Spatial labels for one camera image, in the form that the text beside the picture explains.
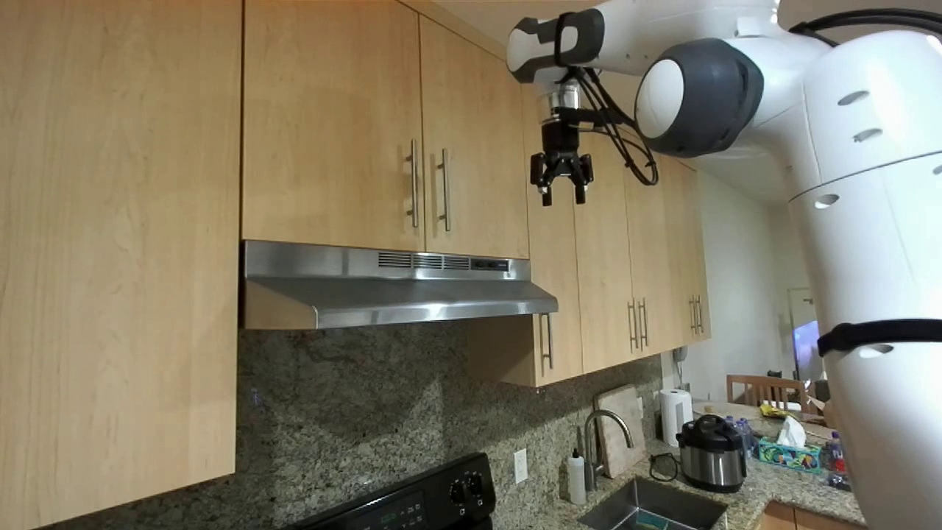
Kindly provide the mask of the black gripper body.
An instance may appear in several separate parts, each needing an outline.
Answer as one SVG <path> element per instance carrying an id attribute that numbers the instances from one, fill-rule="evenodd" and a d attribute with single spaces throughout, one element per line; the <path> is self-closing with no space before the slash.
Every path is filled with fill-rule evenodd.
<path id="1" fill-rule="evenodd" d="M 560 109 L 542 125 L 542 150 L 531 156 L 534 184 L 554 184 L 557 178 L 592 179 L 592 159 L 581 154 L 581 120 L 581 113 Z"/>

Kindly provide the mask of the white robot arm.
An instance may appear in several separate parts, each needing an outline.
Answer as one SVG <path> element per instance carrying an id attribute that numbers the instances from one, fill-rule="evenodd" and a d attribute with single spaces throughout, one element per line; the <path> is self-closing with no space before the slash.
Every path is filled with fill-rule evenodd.
<path id="1" fill-rule="evenodd" d="M 819 358 L 872 530 L 942 530 L 942 37 L 928 9 L 784 28 L 779 0 L 600 0 L 510 31 L 510 75 L 638 81 L 665 156 L 756 148 L 788 179 Z"/>

